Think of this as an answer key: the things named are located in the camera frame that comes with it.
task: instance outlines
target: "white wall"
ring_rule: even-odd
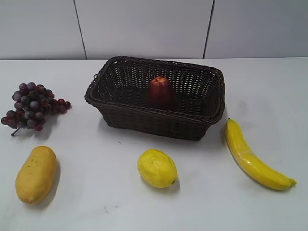
[[[0,59],[85,59],[73,0],[0,0]]]
[[[308,56],[308,0],[216,0],[206,58]]]
[[[212,0],[76,0],[89,59],[202,58]]]

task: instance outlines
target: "grape stem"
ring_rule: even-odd
[[[15,135],[15,133],[16,133],[16,132],[18,132],[18,131],[19,131],[19,128],[18,128],[18,129],[16,129],[16,130],[15,130],[15,132],[13,132],[13,133],[11,134],[11,136],[14,136],[14,135]]]

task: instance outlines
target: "plastic fruit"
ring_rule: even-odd
[[[16,111],[8,111],[6,117],[1,119],[2,124],[17,128],[12,136],[21,128],[33,128],[35,131],[41,131],[42,125],[45,123],[44,116],[64,114],[71,105],[70,102],[59,99],[63,106],[52,107],[52,105],[58,104],[58,101],[54,99],[53,92],[47,90],[43,85],[36,85],[33,82],[20,84],[19,90],[13,94],[12,99],[16,101],[14,104]]]
[[[56,169],[57,160],[51,148],[34,148],[16,178],[18,198],[28,204],[41,202],[51,189]]]
[[[173,160],[156,149],[150,149],[139,157],[138,171],[145,181],[157,188],[169,187],[178,178]]]
[[[175,91],[170,81],[162,76],[154,78],[147,89],[146,102],[152,108],[174,110]]]
[[[228,119],[225,136],[235,161],[251,178],[275,190],[285,190],[296,184],[294,179],[287,178],[258,159],[246,143],[240,126],[234,120]]]

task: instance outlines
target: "lemon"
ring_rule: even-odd
[[[144,180],[157,188],[169,187],[178,178],[173,160],[156,149],[150,149],[139,157],[138,171]]]

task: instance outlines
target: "basket rim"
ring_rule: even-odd
[[[100,106],[109,106],[109,107],[113,107],[113,108],[118,108],[118,107],[122,107],[122,108],[127,108],[127,109],[133,109],[135,112],[138,113],[155,113],[157,116],[168,116],[168,117],[172,117],[172,118],[177,118],[177,119],[181,119],[181,120],[189,120],[191,122],[194,123],[201,123],[201,124],[215,124],[217,123],[222,116],[222,113],[225,109],[225,102],[224,102],[224,80],[223,79],[218,79],[219,81],[219,95],[220,95],[220,99],[218,101],[219,106],[218,106],[218,110],[217,112],[212,115],[212,116],[201,116],[201,115],[191,115],[191,114],[187,114],[187,113],[183,113],[183,112],[174,112],[174,111],[169,111],[169,110],[161,110],[161,109],[155,109],[155,108],[151,108],[151,107],[141,107],[141,106],[136,106],[136,105],[131,105],[131,104],[124,104],[124,103],[116,103],[113,101],[103,101],[101,99],[97,99],[95,97],[93,97],[93,91],[96,88],[97,84],[99,83],[99,81],[101,80],[101,78],[104,76],[107,68],[116,61],[120,61],[120,60],[125,60],[125,59],[131,59],[137,62],[146,62],[146,63],[157,63],[157,64],[162,64],[162,62],[164,64],[168,64],[169,66],[174,66],[174,65],[180,65],[182,67],[186,67],[186,68],[194,68],[194,69],[202,69],[202,70],[206,70],[206,69],[212,69],[212,70],[216,70],[219,71],[221,73],[221,76],[223,78],[223,74],[220,70],[216,69],[215,67],[209,67],[209,66],[204,66],[204,65],[199,65],[199,64],[190,64],[190,63],[181,63],[181,62],[176,62],[176,61],[165,61],[165,60],[152,60],[152,59],[144,59],[144,58],[135,58],[135,57],[129,57],[129,56],[116,56],[113,57],[111,59],[109,59],[105,65],[103,66],[103,68],[94,75],[94,80],[91,82],[91,84],[89,85],[87,92],[85,94],[85,100],[91,104],[94,107],[97,107],[97,103],[100,104]]]

